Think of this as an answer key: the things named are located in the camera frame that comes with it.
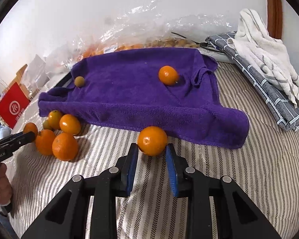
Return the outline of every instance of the screw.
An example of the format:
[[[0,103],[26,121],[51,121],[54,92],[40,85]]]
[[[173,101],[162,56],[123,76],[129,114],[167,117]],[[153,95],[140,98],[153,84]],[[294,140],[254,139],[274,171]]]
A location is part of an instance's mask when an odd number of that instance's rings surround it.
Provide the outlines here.
[[[119,171],[119,169],[117,168],[117,167],[111,167],[110,169],[109,169],[109,172],[110,173],[117,173]]]
[[[231,183],[232,180],[229,176],[224,176],[224,177],[222,177],[222,181],[226,182],[226,183]]]
[[[194,173],[194,172],[195,172],[195,168],[193,168],[193,167],[187,167],[187,168],[185,169],[185,171],[186,171],[187,173]]]
[[[74,181],[74,182],[79,182],[80,180],[82,180],[81,175],[74,175],[72,177],[72,181]]]

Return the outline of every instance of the purple towel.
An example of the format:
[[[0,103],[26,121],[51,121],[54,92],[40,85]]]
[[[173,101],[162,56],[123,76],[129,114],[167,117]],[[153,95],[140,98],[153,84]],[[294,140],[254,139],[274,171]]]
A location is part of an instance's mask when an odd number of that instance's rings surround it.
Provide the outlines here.
[[[158,71],[169,65],[180,75],[165,86]],[[52,110],[90,124],[141,131],[161,127],[169,136],[197,144],[240,148],[249,130],[244,112],[219,103],[213,58],[189,48],[147,48],[83,59],[72,69],[85,86],[53,88],[39,98],[40,116]]]

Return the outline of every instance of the finger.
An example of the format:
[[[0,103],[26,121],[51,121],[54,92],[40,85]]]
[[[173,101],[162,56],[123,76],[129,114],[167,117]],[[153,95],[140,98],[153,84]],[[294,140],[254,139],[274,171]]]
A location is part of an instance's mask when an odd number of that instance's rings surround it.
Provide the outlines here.
[[[0,205],[5,205],[11,200],[12,190],[11,191],[3,191],[0,193]]]
[[[4,163],[0,164],[0,178],[5,177],[7,166]]]
[[[7,177],[0,178],[0,193],[7,189],[11,189],[11,185]]]

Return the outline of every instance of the red box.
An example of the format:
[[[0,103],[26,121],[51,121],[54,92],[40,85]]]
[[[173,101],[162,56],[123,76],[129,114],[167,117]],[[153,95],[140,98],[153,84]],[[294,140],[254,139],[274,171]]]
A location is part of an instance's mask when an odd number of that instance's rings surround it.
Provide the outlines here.
[[[30,101],[15,82],[0,101],[0,116],[13,128]]]

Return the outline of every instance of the orange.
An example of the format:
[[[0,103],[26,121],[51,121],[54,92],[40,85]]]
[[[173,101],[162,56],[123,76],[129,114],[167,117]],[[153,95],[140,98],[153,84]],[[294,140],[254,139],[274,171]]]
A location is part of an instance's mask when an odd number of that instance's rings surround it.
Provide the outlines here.
[[[118,47],[116,51],[122,51],[122,50],[125,50],[125,46],[124,45]]]
[[[39,131],[37,138],[35,139],[35,146],[37,150],[44,156],[50,156],[52,152],[52,143],[55,139],[55,134],[52,130],[44,129]]]
[[[70,161],[76,157],[79,145],[71,134],[61,133],[54,139],[52,151],[59,160]]]
[[[64,133],[77,135],[81,131],[81,124],[76,117],[66,114],[60,119],[60,128]]]
[[[35,125],[32,122],[29,122],[25,125],[25,127],[23,128],[23,134],[26,134],[30,131],[32,131],[34,133],[35,137],[37,137],[37,125]]]
[[[163,129],[149,126],[140,132],[137,145],[144,154],[157,156],[167,145],[167,135]]]
[[[177,83],[179,75],[176,70],[170,66],[162,67],[158,72],[160,81],[168,86],[172,86]]]
[[[85,84],[85,80],[84,80],[84,77],[82,76],[77,76],[75,79],[74,79],[74,85],[78,88],[81,88],[83,87]]]
[[[43,129],[50,129],[53,131],[53,128],[51,128],[48,119],[46,119],[42,124]]]
[[[142,44],[135,44],[135,45],[131,46],[132,49],[143,48],[143,47],[144,47],[144,45],[142,45]]]
[[[104,51],[103,51],[103,50],[98,51],[98,52],[95,53],[95,55],[103,55],[103,54],[104,54]]]
[[[48,116],[48,122],[51,128],[60,129],[60,119],[63,114],[60,111],[51,111]]]
[[[85,50],[82,57],[87,58],[87,57],[93,56],[93,53],[95,52],[95,50],[96,50],[96,45],[91,45],[87,50]]]

